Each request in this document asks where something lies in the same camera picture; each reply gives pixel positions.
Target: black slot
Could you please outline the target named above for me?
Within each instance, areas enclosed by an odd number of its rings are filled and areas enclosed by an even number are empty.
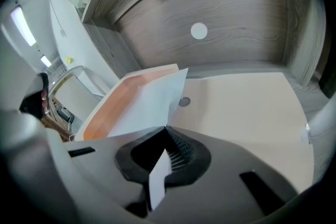
[[[73,158],[73,157],[77,157],[80,155],[85,155],[91,152],[95,152],[95,149],[89,146],[89,147],[81,148],[79,150],[68,151],[68,152],[69,152],[70,157]]]
[[[138,217],[145,218],[149,210],[147,205],[147,199],[149,199],[149,196],[147,198],[147,195],[148,194],[146,193],[146,189],[144,188],[139,197],[139,200],[127,205],[125,209]]]
[[[285,202],[254,172],[239,175],[263,213],[267,216],[282,207]]]
[[[164,180],[165,188],[194,183],[211,162],[211,154],[202,143],[173,129],[162,128],[123,145],[115,155],[117,168],[126,180],[144,187],[146,208],[143,200],[126,207],[137,216],[144,217],[147,211],[152,210],[149,174],[165,149],[172,165],[172,173]]]

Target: black opening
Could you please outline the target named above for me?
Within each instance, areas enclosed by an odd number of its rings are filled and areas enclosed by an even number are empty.
[[[69,152],[70,157],[73,158],[73,157],[77,157],[80,155],[95,152],[95,149],[92,147],[85,147],[85,148],[80,148],[79,150],[68,151],[68,152]]]
[[[135,147],[131,157],[139,166],[151,172],[165,149],[171,159],[173,172],[186,166],[194,154],[189,144],[163,129]]]
[[[273,213],[285,204],[255,172],[242,173],[239,176],[244,181],[265,216]]]

